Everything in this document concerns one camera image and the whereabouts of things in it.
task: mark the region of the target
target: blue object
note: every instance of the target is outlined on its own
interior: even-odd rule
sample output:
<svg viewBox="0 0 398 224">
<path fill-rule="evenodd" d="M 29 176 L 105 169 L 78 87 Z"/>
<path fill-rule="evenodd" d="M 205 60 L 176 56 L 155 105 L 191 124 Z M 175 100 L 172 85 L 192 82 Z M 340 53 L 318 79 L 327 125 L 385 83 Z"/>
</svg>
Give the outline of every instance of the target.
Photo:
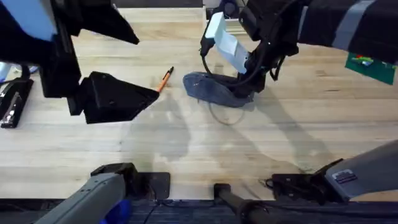
<svg viewBox="0 0 398 224">
<path fill-rule="evenodd" d="M 105 216 L 99 224 L 126 224 L 131 214 L 130 200 L 122 200 Z"/>
<path fill-rule="evenodd" d="M 218 105 L 239 108 L 253 102 L 254 93 L 246 98 L 237 98 L 226 86 L 208 76 L 205 72 L 192 72 L 184 76 L 183 84 L 188 96 Z"/>
</svg>

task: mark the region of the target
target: wooden table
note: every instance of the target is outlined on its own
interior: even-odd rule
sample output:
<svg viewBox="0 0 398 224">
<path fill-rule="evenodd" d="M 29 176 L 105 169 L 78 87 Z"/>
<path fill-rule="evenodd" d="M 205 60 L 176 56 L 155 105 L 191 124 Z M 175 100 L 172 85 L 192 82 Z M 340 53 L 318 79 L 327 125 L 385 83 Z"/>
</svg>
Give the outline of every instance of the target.
<svg viewBox="0 0 398 224">
<path fill-rule="evenodd" d="M 83 31 L 73 39 L 83 75 L 101 71 L 155 88 L 174 66 L 168 86 L 131 122 L 87 125 L 69 116 L 66 99 L 45 99 L 33 77 L 19 127 L 0 129 L 1 198 L 66 198 L 98 166 L 133 162 L 139 171 L 170 172 L 170 198 L 211 199 L 213 184 L 226 182 L 242 197 L 272 199 L 258 178 L 311 173 L 397 138 L 397 87 L 345 69 L 342 51 L 301 45 L 254 103 L 225 108 L 190 98 L 182 84 L 185 74 L 204 71 L 202 9 L 121 13 L 141 43 Z M 214 72 L 234 73 L 215 50 L 207 61 Z"/>
</svg>

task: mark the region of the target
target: gray robot arm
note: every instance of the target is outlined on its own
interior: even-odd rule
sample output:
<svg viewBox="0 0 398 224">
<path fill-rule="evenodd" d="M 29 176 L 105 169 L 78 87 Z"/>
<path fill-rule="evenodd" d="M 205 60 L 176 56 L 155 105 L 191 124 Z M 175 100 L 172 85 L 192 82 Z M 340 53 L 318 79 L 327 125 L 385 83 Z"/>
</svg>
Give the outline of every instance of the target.
<svg viewBox="0 0 398 224">
<path fill-rule="evenodd" d="M 166 199 L 169 191 L 169 173 L 138 172 L 132 163 L 108 164 L 94 170 L 84 186 L 35 224 L 99 224 L 125 198 Z"/>
<path fill-rule="evenodd" d="M 122 175 L 99 174 L 91 177 L 82 188 L 35 224 L 99 224 L 125 196 Z"/>
<path fill-rule="evenodd" d="M 314 174 L 274 174 L 265 184 L 276 200 L 346 203 L 360 195 L 397 190 L 397 162 L 395 140 L 350 159 L 339 159 Z"/>
</svg>

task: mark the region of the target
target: pen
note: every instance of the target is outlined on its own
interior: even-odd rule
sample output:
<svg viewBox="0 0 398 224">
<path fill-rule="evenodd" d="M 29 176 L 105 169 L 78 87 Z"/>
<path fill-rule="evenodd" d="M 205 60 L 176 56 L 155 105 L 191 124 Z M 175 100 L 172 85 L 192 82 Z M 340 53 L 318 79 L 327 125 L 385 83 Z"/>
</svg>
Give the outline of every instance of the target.
<svg viewBox="0 0 398 224">
<path fill-rule="evenodd" d="M 159 86 L 157 86 L 157 91 L 158 91 L 158 92 L 161 92 L 161 91 L 163 90 L 163 87 L 166 85 L 167 80 L 170 78 L 170 76 L 171 76 L 173 70 L 174 70 L 174 67 L 171 67 L 171 68 L 166 72 L 166 74 L 164 75 L 164 77 L 163 77 L 161 83 L 159 84 Z"/>
</svg>

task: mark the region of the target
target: black cable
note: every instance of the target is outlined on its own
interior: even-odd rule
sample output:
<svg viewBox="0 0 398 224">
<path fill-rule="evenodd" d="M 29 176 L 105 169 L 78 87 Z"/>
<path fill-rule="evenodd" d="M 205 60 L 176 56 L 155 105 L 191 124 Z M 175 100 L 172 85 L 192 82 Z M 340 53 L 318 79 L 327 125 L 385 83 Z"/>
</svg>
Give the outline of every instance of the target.
<svg viewBox="0 0 398 224">
<path fill-rule="evenodd" d="M 150 210 L 150 212 L 148 213 L 148 215 L 146 216 L 144 222 L 142 224 L 146 224 L 148 222 L 148 219 L 150 217 L 150 215 L 152 214 L 152 212 L 154 212 L 154 210 L 159 206 L 158 203 L 156 203 L 155 206 L 152 207 L 152 209 Z"/>
<path fill-rule="evenodd" d="M 279 71 L 280 71 L 280 68 L 281 68 L 282 64 L 284 63 L 284 60 L 285 60 L 285 56 L 283 56 L 283 57 L 279 60 L 277 66 L 276 66 L 275 74 L 274 74 L 274 72 L 272 71 L 272 69 L 269 70 L 269 75 L 271 76 L 271 78 L 272 78 L 274 81 L 277 81 L 278 78 L 279 78 Z"/>
<path fill-rule="evenodd" d="M 274 188 L 273 182 L 274 181 L 272 181 L 272 179 L 266 179 L 264 181 L 265 187 L 272 190 Z M 291 188 L 294 188 L 295 190 L 303 191 L 303 190 L 300 190 L 292 185 L 288 185 L 288 186 Z M 282 205 L 274 205 L 274 204 L 267 203 L 267 202 L 262 202 L 262 204 L 267 205 L 268 207 L 274 207 L 274 208 L 278 208 L 281 210 L 289 210 L 289 211 L 301 212 L 301 213 L 319 213 L 319 214 L 325 214 L 325 215 L 341 215 L 341 216 L 356 217 L 356 218 L 398 218 L 398 214 L 392 214 L 392 213 L 362 214 L 362 213 L 353 213 L 353 212 L 334 212 L 334 211 L 317 210 L 317 209 L 289 208 L 289 207 L 285 207 Z"/>
<path fill-rule="evenodd" d="M 169 207 L 169 208 L 191 208 L 191 209 L 213 208 L 216 206 L 216 204 L 214 202 L 210 206 L 179 206 L 179 205 L 170 205 L 171 203 L 167 204 L 167 203 L 162 202 L 161 204 L 163 206 Z"/>
<path fill-rule="evenodd" d="M 317 209 L 305 209 L 305 208 L 289 208 L 283 205 L 274 205 L 267 202 L 262 202 L 263 205 L 268 207 L 274 207 L 281 210 L 288 210 L 293 212 L 301 212 L 301 213 L 317 213 L 324 215 L 340 215 L 346 217 L 355 217 L 355 218 L 398 218 L 398 214 L 393 213 L 354 213 L 354 212 L 334 212 L 328 210 L 317 210 Z"/>
<path fill-rule="evenodd" d="M 13 80 L 7 80 L 7 81 L 0 82 L 0 86 L 5 85 L 5 84 L 10 84 L 10 83 L 19 83 L 19 82 L 26 82 L 26 80 L 22 80 L 20 78 L 15 78 Z"/>
</svg>

